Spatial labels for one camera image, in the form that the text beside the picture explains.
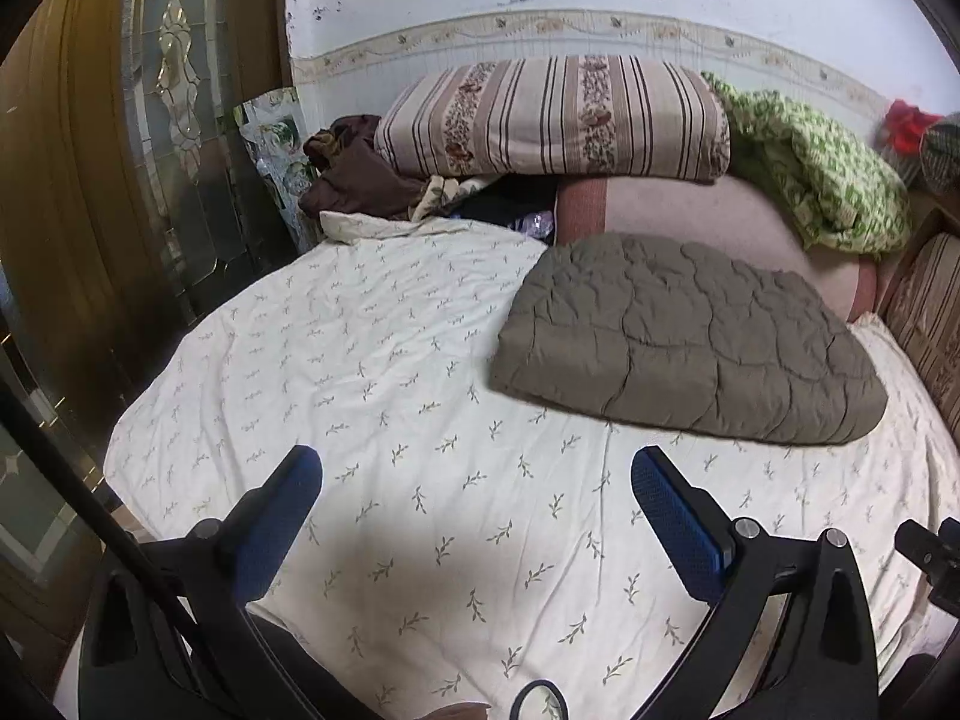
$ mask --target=striped fabric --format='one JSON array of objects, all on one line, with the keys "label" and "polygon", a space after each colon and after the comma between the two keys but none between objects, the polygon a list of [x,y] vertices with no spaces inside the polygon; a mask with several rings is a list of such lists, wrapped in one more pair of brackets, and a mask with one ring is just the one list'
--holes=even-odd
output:
[{"label": "striped fabric", "polygon": [[941,233],[923,247],[887,325],[960,445],[960,238]]},{"label": "striped fabric", "polygon": [[727,170],[727,117],[699,74],[633,56],[480,62],[400,95],[374,146],[404,175]]}]

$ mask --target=black rod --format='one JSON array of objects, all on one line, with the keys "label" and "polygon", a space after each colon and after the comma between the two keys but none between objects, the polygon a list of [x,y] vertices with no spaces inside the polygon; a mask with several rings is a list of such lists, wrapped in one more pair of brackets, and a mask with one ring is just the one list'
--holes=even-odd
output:
[{"label": "black rod", "polygon": [[3,380],[0,380],[0,422],[40,473],[53,485],[54,490],[77,513],[77,517],[88,524],[107,549],[117,555],[124,567],[142,584],[143,589],[166,613],[176,630],[192,647],[205,651],[197,624],[167,586],[160,571],[141,552],[136,541],[130,538],[97,502],[93,493],[86,488]]}]

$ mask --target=floral wallpaper border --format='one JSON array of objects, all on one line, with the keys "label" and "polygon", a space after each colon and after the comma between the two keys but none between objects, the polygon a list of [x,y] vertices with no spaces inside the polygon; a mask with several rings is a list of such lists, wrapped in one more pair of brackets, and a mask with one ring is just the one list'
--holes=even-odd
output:
[{"label": "floral wallpaper border", "polygon": [[851,76],[760,38],[687,20],[607,10],[505,11],[426,23],[324,55],[295,58],[292,68],[294,83],[314,84],[450,49],[525,43],[535,44],[525,47],[525,55],[548,55],[573,52],[570,44],[588,52],[589,44],[598,41],[605,44],[603,50],[611,42],[622,43],[632,52],[680,60],[695,70],[715,69],[718,63],[738,65],[774,77],[779,87],[825,95],[872,121],[881,119],[889,106],[882,95]]}]

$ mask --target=striped blanket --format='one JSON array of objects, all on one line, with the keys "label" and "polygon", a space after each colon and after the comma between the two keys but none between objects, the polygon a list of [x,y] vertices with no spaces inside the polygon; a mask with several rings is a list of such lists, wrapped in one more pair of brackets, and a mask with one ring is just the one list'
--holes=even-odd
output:
[{"label": "striped blanket", "polygon": [[516,172],[707,181],[730,162],[723,109],[694,71],[634,56],[478,62],[431,74],[381,119],[404,175]]}]

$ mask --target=bed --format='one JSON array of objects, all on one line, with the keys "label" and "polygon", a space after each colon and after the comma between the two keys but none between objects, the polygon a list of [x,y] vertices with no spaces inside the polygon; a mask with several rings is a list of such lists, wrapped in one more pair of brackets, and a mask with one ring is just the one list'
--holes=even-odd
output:
[{"label": "bed", "polygon": [[[881,687],[952,623],[893,548],[960,501],[960,457],[893,336],[853,324],[890,395],[880,425],[830,448],[625,426],[487,383],[496,335],[542,245],[464,220],[323,214],[326,241],[207,317],[119,420],[104,474],[159,538],[223,517],[294,443],[323,491],[256,611],[284,624],[385,718],[459,701],[505,717],[549,678],[574,717],[629,717],[704,617],[629,485],[660,445],[731,517],[851,538]],[[722,706],[750,688],[771,604]]]}]

